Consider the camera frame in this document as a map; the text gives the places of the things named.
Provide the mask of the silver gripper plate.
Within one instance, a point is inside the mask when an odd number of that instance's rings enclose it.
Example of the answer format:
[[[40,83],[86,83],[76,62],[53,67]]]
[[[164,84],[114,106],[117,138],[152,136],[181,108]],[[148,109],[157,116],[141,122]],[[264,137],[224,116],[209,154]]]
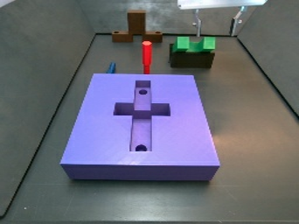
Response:
[[[236,35],[236,29],[241,23],[241,16],[247,11],[247,6],[263,5],[267,0],[177,0],[180,10],[193,10],[193,27],[196,28],[196,36],[201,35],[201,19],[198,9],[239,7],[236,16],[231,19],[229,36]]]

